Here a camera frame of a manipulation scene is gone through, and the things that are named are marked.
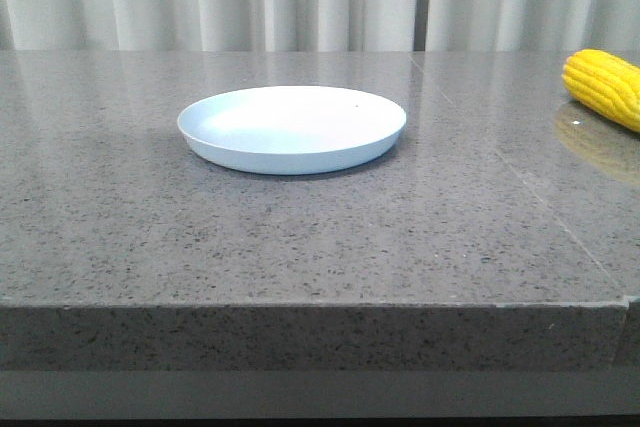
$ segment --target corn cob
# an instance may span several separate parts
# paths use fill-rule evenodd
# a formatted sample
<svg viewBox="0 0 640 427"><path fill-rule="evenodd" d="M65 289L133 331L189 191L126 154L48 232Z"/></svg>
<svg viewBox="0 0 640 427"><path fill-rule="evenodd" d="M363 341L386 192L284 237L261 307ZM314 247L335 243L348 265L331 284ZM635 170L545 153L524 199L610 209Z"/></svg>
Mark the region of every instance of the corn cob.
<svg viewBox="0 0 640 427"><path fill-rule="evenodd" d="M640 68L594 49L567 59L562 75L567 90L600 115L640 132Z"/></svg>
<svg viewBox="0 0 640 427"><path fill-rule="evenodd" d="M640 137L574 102L563 105L554 119L555 133L574 154L604 174L640 186Z"/></svg>

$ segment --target countertop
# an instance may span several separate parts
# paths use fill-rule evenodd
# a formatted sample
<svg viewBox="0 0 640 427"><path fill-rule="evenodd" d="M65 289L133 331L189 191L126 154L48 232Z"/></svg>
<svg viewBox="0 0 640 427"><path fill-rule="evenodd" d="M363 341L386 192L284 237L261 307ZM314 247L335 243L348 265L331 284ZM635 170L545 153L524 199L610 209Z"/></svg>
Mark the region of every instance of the countertop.
<svg viewBox="0 0 640 427"><path fill-rule="evenodd" d="M640 137L566 55L0 52L0 369L640 364ZM266 85L407 125L329 174L189 150L182 109Z"/></svg>

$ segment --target corn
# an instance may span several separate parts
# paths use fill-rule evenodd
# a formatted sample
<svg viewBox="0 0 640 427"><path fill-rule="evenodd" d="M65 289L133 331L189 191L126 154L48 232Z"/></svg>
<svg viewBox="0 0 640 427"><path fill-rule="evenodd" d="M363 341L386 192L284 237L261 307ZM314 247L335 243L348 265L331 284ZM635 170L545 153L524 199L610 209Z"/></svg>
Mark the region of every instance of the corn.
<svg viewBox="0 0 640 427"><path fill-rule="evenodd" d="M640 132L640 68L602 50L576 52L564 65L567 90L609 120Z"/></svg>

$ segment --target table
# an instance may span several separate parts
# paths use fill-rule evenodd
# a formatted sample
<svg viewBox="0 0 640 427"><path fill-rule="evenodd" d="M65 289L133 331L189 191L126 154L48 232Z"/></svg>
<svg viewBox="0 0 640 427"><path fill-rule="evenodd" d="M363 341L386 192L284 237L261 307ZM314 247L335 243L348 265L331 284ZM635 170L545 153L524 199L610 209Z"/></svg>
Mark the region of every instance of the table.
<svg viewBox="0 0 640 427"><path fill-rule="evenodd" d="M177 395L123 411L152 417L639 413L640 138L571 101L566 55L1 52L0 417L117 416L111 384ZM184 107L267 85L382 95L407 126L313 176L188 149ZM531 375L546 410L478 400ZM206 407L181 382L237 385ZM296 387L230 400L260 382ZM377 406L338 396L363 382ZM447 382L475 394L425 401Z"/></svg>

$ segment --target gray granite countertop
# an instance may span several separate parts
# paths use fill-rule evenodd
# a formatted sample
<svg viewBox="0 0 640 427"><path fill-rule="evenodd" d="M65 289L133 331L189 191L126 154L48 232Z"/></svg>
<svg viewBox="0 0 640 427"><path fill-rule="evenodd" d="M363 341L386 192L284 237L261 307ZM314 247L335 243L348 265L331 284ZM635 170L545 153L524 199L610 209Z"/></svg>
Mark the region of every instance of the gray granite countertop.
<svg viewBox="0 0 640 427"><path fill-rule="evenodd" d="M565 57L0 53L0 368L640 363L640 137L571 101ZM300 177L177 130L283 84L388 97L406 129Z"/></svg>

